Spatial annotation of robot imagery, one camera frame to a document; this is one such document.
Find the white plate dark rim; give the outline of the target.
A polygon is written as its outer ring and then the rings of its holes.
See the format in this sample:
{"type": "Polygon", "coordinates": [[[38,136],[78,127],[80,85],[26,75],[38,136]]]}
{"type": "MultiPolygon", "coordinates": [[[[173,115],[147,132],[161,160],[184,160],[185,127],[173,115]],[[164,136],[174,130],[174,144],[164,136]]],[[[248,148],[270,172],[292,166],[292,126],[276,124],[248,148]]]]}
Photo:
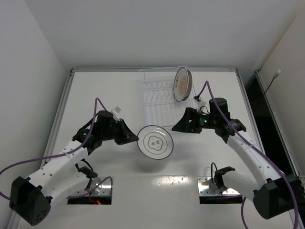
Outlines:
{"type": "Polygon", "coordinates": [[[163,160],[173,152],[173,138],[160,126],[147,125],[138,132],[137,137],[139,150],[150,159],[163,160]]]}

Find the orange sunburst plate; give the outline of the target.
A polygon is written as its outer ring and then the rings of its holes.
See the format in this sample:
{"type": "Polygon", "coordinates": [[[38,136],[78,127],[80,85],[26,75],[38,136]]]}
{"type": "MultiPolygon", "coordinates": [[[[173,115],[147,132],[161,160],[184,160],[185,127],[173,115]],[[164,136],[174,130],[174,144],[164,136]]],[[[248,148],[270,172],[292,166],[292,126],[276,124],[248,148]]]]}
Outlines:
{"type": "Polygon", "coordinates": [[[193,78],[191,72],[186,67],[181,67],[175,76],[173,93],[177,102],[185,101],[192,90],[193,78]]]}

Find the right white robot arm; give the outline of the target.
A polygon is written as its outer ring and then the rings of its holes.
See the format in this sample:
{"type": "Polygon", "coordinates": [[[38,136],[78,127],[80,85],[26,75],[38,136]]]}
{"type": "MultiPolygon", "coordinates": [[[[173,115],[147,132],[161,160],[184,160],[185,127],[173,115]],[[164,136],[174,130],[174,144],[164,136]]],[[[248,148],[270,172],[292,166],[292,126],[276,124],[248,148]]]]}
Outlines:
{"type": "Polygon", "coordinates": [[[231,119],[227,100],[209,101],[210,113],[187,107],[181,120],[172,131],[199,134],[203,129],[213,129],[233,149],[248,167],[253,177],[239,174],[233,167],[216,170],[215,187],[232,188],[253,202],[264,219],[270,219],[295,206],[305,203],[301,181],[294,175],[285,175],[271,165],[271,161],[254,150],[245,126],[238,119],[231,119]]]}

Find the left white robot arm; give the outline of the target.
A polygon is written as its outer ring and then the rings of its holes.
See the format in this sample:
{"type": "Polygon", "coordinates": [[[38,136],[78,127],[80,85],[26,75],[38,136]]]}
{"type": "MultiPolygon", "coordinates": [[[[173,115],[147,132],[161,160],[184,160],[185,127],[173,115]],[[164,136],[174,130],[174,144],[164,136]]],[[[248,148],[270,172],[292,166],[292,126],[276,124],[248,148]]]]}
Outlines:
{"type": "Polygon", "coordinates": [[[30,225],[41,223],[53,206],[85,189],[98,176],[92,169],[77,164],[109,140],[120,146],[139,138],[123,119],[118,118],[117,113],[102,110],[42,168],[26,178],[17,177],[13,181],[9,207],[30,225]]]}

